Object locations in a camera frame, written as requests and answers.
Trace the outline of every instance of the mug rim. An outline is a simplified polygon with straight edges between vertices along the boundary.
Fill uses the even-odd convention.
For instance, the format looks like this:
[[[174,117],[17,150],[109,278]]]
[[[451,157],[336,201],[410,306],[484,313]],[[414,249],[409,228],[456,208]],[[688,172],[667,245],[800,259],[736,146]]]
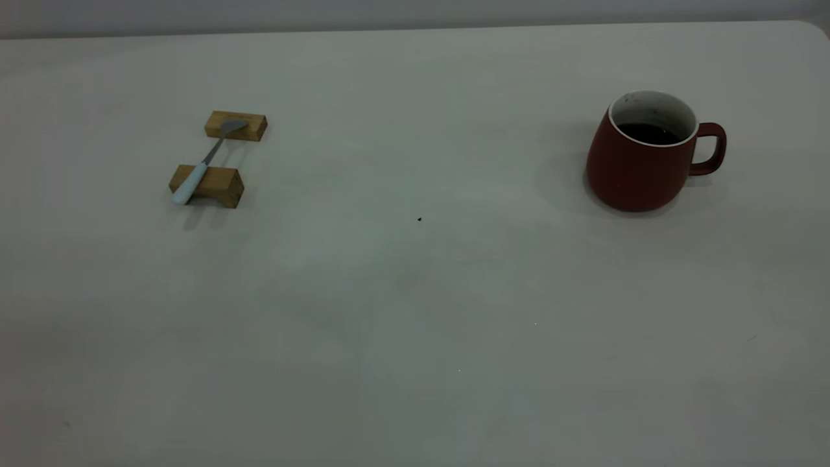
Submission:
[[[645,142],[642,142],[640,140],[635,140],[631,136],[626,135],[625,133],[623,133],[619,129],[619,127],[617,126],[617,123],[614,121],[614,117],[613,117],[613,113],[612,113],[614,105],[616,105],[625,96],[629,96],[631,94],[637,94],[637,93],[641,93],[641,92],[653,92],[655,94],[663,94],[664,96],[668,96],[669,98],[680,102],[682,105],[684,105],[686,107],[686,109],[689,110],[689,112],[691,113],[691,116],[694,117],[694,119],[695,119],[695,129],[691,132],[691,134],[686,139],[684,139],[683,141],[681,141],[679,143],[675,143],[673,145],[653,145],[651,143],[645,143]],[[689,141],[693,140],[694,138],[696,138],[697,137],[697,132],[701,128],[701,122],[699,120],[697,120],[697,115],[695,114],[695,111],[693,111],[691,109],[691,106],[686,104],[686,102],[684,100],[682,100],[680,97],[674,96],[673,94],[669,94],[668,92],[664,92],[664,91],[654,91],[652,89],[637,89],[635,91],[626,92],[625,94],[622,94],[620,97],[614,99],[613,102],[611,102],[611,105],[608,106],[607,112],[608,112],[608,121],[611,122],[611,126],[614,127],[614,130],[616,130],[617,133],[619,133],[620,135],[624,136],[625,138],[627,138],[631,141],[634,141],[635,143],[637,143],[639,145],[651,146],[652,148],[674,148],[674,147],[677,147],[677,146],[682,146],[682,145],[688,143]]]

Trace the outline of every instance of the mug handle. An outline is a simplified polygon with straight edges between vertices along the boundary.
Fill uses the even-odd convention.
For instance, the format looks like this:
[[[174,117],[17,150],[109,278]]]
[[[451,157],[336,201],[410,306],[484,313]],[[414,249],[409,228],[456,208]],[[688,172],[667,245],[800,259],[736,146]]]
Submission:
[[[692,164],[689,169],[689,176],[707,175],[718,170],[723,164],[724,156],[726,155],[726,132],[723,127],[716,123],[701,123],[701,128],[697,131],[697,137],[714,136],[718,139],[715,145],[715,153],[706,162]]]

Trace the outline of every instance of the wooden block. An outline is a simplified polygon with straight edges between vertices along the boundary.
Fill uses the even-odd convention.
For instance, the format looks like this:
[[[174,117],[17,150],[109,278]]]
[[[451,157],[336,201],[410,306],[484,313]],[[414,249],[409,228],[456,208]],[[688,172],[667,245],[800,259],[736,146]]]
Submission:
[[[168,184],[170,191],[175,192],[194,167],[195,165],[180,165]],[[238,170],[228,167],[208,167],[202,181],[193,191],[191,199],[212,198],[224,204],[226,208],[236,208],[243,191],[245,191],[245,185],[242,184]]]
[[[211,138],[218,138],[222,136],[222,122],[236,119],[248,122],[248,126],[228,133],[227,138],[229,140],[259,141],[262,139],[262,135],[265,134],[265,128],[268,127],[268,120],[265,116],[213,111],[205,124],[205,134]]]

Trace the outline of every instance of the gray wall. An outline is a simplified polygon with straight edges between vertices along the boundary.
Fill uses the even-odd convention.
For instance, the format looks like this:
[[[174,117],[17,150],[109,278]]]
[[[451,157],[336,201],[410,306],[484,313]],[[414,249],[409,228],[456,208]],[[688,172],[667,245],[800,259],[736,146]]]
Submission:
[[[826,19],[828,4],[830,0],[3,0],[0,37]]]

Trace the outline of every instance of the spoon handle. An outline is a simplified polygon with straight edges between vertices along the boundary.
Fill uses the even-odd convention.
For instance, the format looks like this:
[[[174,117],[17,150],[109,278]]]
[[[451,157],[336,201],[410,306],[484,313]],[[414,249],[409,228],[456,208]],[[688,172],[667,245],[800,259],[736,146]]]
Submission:
[[[202,177],[207,171],[208,165],[204,162],[201,162],[196,167],[193,167],[193,172],[190,172],[190,175],[188,175],[184,182],[179,185],[176,192],[173,193],[173,204],[186,204],[190,200],[190,197],[193,195],[193,191],[199,185],[199,182],[202,181]]]

